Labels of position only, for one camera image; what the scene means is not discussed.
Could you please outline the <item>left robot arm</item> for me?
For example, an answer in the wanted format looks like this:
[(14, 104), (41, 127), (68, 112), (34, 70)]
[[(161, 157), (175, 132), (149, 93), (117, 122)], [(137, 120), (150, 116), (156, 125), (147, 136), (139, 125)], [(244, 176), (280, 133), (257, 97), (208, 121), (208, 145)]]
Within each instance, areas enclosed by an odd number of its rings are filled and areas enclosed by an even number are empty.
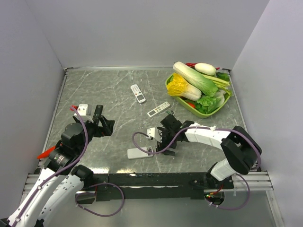
[(93, 172), (76, 164), (94, 137), (112, 135), (115, 122), (100, 114), (88, 121), (76, 116), (74, 120), (65, 127), (27, 197), (12, 215), (1, 219), (2, 227), (45, 227), (60, 205), (93, 186)]

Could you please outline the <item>white remote control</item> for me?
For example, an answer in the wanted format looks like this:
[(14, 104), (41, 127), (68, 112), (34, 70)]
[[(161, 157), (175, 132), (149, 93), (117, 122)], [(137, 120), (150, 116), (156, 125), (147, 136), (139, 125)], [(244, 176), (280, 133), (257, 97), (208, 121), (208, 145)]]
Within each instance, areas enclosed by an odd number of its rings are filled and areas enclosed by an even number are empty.
[(132, 159), (148, 158), (154, 156), (153, 147), (142, 147), (142, 149), (144, 149), (148, 153), (145, 153), (139, 150), (138, 148), (131, 148), (127, 150), (127, 158), (129, 160), (132, 160)]

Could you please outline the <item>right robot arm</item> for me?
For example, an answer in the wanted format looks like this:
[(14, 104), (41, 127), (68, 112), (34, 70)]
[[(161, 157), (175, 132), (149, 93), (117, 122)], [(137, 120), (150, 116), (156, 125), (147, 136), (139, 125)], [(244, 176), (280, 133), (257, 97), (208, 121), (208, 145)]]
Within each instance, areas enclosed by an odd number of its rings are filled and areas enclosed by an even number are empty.
[(157, 151), (166, 152), (175, 148), (178, 141), (196, 142), (218, 148), (225, 159), (215, 163), (209, 170), (207, 183), (218, 188), (225, 179), (233, 174), (247, 175), (261, 164), (262, 149), (241, 126), (232, 129), (207, 127), (193, 121), (181, 123), (173, 115), (167, 115), (159, 127), (161, 140)]

